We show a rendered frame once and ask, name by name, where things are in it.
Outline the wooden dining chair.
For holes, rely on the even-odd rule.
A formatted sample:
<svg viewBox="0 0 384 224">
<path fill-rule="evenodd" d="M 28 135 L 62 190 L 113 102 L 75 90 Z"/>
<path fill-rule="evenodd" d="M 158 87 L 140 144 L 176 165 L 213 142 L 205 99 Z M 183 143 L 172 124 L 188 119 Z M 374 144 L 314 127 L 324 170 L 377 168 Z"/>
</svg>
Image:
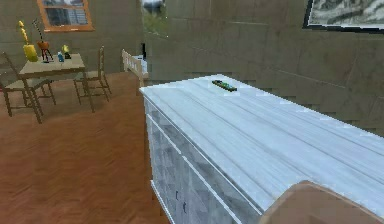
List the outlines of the wooden dining chair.
<svg viewBox="0 0 384 224">
<path fill-rule="evenodd" d="M 108 94 L 112 93 L 105 74 L 104 47 L 98 50 L 97 70 L 88 71 L 75 76 L 73 84 L 78 102 L 88 96 L 104 96 L 109 100 Z"/>
<path fill-rule="evenodd" d="M 7 113 L 13 116 L 13 110 L 31 108 L 36 115 L 42 115 L 40 98 L 51 98 L 53 104 L 56 99 L 51 87 L 51 81 L 47 78 L 29 78 L 22 80 L 19 72 L 5 52 L 0 53 L 0 91 L 3 93 Z M 20 92 L 22 94 L 23 105 L 12 106 L 9 94 L 12 92 Z"/>
</svg>

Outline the light wooden dining table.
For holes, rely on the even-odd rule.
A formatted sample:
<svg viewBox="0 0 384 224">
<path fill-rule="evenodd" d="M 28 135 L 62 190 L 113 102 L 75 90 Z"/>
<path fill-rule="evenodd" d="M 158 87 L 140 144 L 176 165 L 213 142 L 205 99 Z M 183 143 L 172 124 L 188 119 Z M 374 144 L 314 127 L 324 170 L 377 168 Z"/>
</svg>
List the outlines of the light wooden dining table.
<svg viewBox="0 0 384 224">
<path fill-rule="evenodd" d="M 79 53 L 72 54 L 69 60 L 64 60 L 63 62 L 59 62 L 57 56 L 54 57 L 53 62 L 49 63 L 44 63 L 42 60 L 39 60 L 38 62 L 28 61 L 19 72 L 19 78 L 23 81 L 28 96 L 32 97 L 31 91 L 27 83 L 27 79 L 50 77 L 72 73 L 81 73 L 83 75 L 83 83 L 86 91 L 86 97 L 89 99 L 91 111 L 95 112 L 92 95 L 90 93 L 87 81 L 86 66 Z"/>
</svg>

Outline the green remote control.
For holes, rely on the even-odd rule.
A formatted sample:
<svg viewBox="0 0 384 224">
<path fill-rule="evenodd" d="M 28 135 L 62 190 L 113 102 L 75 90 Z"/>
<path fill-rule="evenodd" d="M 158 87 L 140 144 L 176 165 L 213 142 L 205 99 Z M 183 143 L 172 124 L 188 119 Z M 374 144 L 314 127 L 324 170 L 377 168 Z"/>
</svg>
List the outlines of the green remote control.
<svg viewBox="0 0 384 224">
<path fill-rule="evenodd" d="M 222 80 L 213 80 L 212 81 L 212 84 L 224 89 L 224 90 L 227 90 L 229 92 L 233 92 L 233 91 L 237 91 L 237 88 L 226 83 L 226 82 L 223 82 Z"/>
</svg>

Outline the white wooden sideboard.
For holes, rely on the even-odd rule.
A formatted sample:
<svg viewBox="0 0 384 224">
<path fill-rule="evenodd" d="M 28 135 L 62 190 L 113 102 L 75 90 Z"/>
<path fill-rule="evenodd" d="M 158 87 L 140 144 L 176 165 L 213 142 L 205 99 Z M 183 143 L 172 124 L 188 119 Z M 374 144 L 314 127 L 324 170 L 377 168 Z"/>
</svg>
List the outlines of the white wooden sideboard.
<svg viewBox="0 0 384 224">
<path fill-rule="evenodd" d="M 383 137 L 222 74 L 140 91 L 150 184 L 170 224 L 259 224 L 304 180 L 384 218 Z"/>
</svg>

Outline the brown rounded box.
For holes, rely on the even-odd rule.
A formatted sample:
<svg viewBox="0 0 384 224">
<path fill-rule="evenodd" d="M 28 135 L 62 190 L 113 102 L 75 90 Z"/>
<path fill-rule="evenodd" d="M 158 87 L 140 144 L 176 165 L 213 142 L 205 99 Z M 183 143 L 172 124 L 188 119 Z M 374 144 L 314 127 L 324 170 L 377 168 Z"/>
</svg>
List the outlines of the brown rounded box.
<svg viewBox="0 0 384 224">
<path fill-rule="evenodd" d="M 261 216 L 259 224 L 384 224 L 364 206 L 310 182 L 288 188 Z"/>
</svg>

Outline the orange framed window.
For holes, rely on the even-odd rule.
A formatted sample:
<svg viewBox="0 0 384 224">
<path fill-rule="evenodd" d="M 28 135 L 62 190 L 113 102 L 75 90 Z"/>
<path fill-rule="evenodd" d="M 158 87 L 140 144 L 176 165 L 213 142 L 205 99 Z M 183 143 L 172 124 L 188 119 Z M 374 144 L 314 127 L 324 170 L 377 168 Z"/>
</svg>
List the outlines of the orange framed window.
<svg viewBox="0 0 384 224">
<path fill-rule="evenodd" d="M 36 0 L 45 32 L 94 30 L 88 0 Z"/>
</svg>

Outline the orange pot on black stand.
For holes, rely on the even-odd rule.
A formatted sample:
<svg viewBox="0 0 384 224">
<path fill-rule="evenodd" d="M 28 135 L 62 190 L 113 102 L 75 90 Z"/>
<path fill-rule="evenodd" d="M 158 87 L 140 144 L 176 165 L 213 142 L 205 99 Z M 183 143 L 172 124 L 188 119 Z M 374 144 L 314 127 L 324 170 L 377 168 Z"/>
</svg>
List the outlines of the orange pot on black stand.
<svg viewBox="0 0 384 224">
<path fill-rule="evenodd" d="M 33 20 L 32 24 L 34 25 L 34 27 L 36 28 L 36 30 L 38 31 L 39 36 L 40 36 L 40 40 L 37 42 L 37 45 L 41 50 L 42 60 L 44 63 L 49 63 L 53 60 L 53 56 L 49 50 L 49 43 L 44 40 L 42 32 L 41 32 L 41 30 L 37 24 L 36 19 Z"/>
</svg>

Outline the yellow vase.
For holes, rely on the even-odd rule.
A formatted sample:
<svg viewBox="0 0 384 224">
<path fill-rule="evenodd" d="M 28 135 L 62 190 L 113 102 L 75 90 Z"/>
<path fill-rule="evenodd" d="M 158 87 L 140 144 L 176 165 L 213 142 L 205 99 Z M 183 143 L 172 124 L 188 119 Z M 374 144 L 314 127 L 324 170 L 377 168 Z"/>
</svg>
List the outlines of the yellow vase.
<svg viewBox="0 0 384 224">
<path fill-rule="evenodd" d="M 30 62 L 37 62 L 38 61 L 37 52 L 36 52 L 35 46 L 29 42 L 26 30 L 24 28 L 24 23 L 22 21 L 18 21 L 18 26 L 20 28 L 21 35 L 25 42 L 25 44 L 23 45 L 23 50 L 27 60 Z"/>
</svg>

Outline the black framed wall picture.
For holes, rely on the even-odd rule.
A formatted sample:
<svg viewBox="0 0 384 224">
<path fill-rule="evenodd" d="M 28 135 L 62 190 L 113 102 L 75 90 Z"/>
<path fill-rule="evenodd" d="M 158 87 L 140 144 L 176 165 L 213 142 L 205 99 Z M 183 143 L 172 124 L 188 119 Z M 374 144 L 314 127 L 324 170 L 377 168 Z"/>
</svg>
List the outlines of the black framed wall picture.
<svg viewBox="0 0 384 224">
<path fill-rule="evenodd" d="M 303 28 L 384 34 L 384 0 L 308 0 Z"/>
</svg>

